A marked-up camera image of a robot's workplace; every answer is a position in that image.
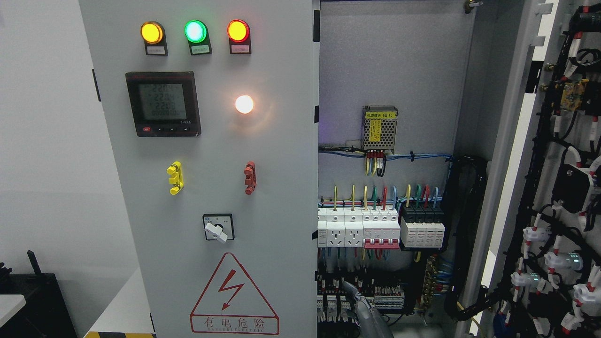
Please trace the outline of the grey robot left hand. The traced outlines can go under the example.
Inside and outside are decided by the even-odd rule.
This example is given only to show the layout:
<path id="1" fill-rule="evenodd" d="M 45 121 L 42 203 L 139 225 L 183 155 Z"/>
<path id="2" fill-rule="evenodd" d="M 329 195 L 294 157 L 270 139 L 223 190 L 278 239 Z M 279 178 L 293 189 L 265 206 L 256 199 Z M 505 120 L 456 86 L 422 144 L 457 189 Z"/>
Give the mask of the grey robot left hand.
<path id="1" fill-rule="evenodd" d="M 377 308 L 372 306 L 352 283 L 343 281 L 342 287 L 354 313 L 353 317 L 358 322 L 361 337 L 393 338 L 391 329 L 385 323 Z"/>

